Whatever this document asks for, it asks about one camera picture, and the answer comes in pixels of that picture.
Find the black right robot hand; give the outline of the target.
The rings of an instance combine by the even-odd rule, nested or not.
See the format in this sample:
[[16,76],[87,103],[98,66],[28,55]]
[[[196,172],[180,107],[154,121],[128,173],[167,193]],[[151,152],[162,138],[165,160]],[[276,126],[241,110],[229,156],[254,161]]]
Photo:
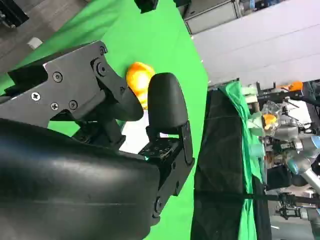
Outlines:
[[118,121],[143,108],[94,41],[9,72],[0,97],[0,237],[142,240],[178,196],[195,159],[176,76],[149,83],[148,143],[121,151]]

